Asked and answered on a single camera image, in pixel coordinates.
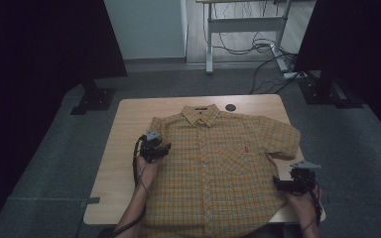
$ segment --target plaid shirt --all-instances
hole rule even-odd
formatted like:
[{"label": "plaid shirt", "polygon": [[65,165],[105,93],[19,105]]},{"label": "plaid shirt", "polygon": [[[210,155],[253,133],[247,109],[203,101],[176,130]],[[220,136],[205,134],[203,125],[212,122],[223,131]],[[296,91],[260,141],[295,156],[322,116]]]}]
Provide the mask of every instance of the plaid shirt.
[{"label": "plaid shirt", "polygon": [[284,204],[270,154],[296,155],[294,127],[210,105],[154,118],[151,130],[172,148],[147,201],[142,237],[241,237]]}]

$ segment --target desk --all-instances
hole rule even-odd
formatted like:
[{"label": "desk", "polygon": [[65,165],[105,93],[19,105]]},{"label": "desk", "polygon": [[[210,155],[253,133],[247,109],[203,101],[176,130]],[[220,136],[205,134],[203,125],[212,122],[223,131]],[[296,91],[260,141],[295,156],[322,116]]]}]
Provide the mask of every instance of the desk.
[{"label": "desk", "polygon": [[271,46],[277,64],[281,72],[288,72],[288,68],[281,55],[280,46],[283,40],[284,30],[286,29],[290,7],[293,0],[287,0],[284,14],[281,17],[262,17],[262,18],[239,18],[239,19],[212,19],[212,4],[232,3],[232,2],[254,2],[256,0],[195,0],[196,3],[208,4],[207,21],[207,46],[206,46],[206,73],[212,74],[212,33],[231,33],[231,32],[277,32],[275,45]]},{"label": "desk", "polygon": [[[178,114],[185,105],[215,104],[225,111],[225,105],[234,104],[234,113],[263,115],[289,123],[283,102],[278,95],[234,95],[206,97],[175,97],[126,99],[119,104],[106,149],[90,197],[99,197],[89,204],[84,214],[86,224],[117,224],[134,190],[132,156],[137,139],[150,128],[153,117]],[[293,161],[275,160],[280,179],[291,179],[290,164],[303,159],[299,149]],[[297,222],[297,216],[288,205],[282,207],[270,222]]]}]

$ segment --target floor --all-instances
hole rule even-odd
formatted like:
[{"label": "floor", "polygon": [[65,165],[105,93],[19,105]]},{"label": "floor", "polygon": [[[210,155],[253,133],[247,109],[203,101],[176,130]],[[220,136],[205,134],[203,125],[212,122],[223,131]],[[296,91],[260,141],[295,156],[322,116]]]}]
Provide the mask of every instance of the floor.
[{"label": "floor", "polygon": [[[287,21],[282,41],[282,47],[287,52],[299,52],[315,3],[316,1],[312,0],[294,1],[292,3],[289,20]],[[284,1],[279,2],[278,8],[272,1],[220,3],[214,5],[212,16],[218,19],[282,16],[285,6]],[[208,7],[200,3],[195,3],[194,0],[187,0],[187,9],[189,24],[187,62],[202,63],[205,61],[206,51],[206,20],[204,21],[203,19],[207,18]],[[269,40],[257,41],[257,43],[271,44],[271,41],[276,40],[276,34],[275,32],[223,33],[221,34],[221,38],[219,34],[213,34],[212,45],[242,51],[252,48],[254,38]],[[232,55],[224,49],[213,49],[213,60],[222,62],[268,60],[271,56],[271,53],[260,54],[256,51],[249,52],[245,55]]]},{"label": "floor", "polygon": [[[155,67],[144,63],[132,68],[128,77],[97,80],[100,87],[116,88],[108,111],[71,116],[83,89],[78,86],[65,95],[0,214],[0,237],[95,238],[109,227],[85,224],[82,216],[122,99],[244,95],[254,80],[253,68],[218,69],[214,75],[173,62],[170,70],[151,70]],[[280,75],[269,63],[259,71],[256,83]],[[279,95],[290,121],[302,132],[305,159],[322,166],[317,171],[325,192],[322,237],[381,237],[380,121],[367,105],[355,109],[308,105],[296,80]]]}]

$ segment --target white wall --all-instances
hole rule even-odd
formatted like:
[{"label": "white wall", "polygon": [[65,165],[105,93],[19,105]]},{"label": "white wall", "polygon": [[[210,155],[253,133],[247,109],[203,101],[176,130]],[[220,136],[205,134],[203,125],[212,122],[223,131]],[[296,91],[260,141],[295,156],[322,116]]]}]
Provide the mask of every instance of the white wall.
[{"label": "white wall", "polygon": [[185,0],[104,0],[123,58],[186,56]]}]

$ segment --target shirt pocket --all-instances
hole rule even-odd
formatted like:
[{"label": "shirt pocket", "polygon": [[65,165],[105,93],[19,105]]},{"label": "shirt pocket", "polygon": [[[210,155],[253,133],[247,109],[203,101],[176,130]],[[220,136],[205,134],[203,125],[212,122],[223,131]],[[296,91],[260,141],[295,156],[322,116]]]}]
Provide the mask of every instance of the shirt pocket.
[{"label": "shirt pocket", "polygon": [[219,154],[219,166],[226,176],[244,176],[255,173],[256,153],[249,145],[228,145]]}]

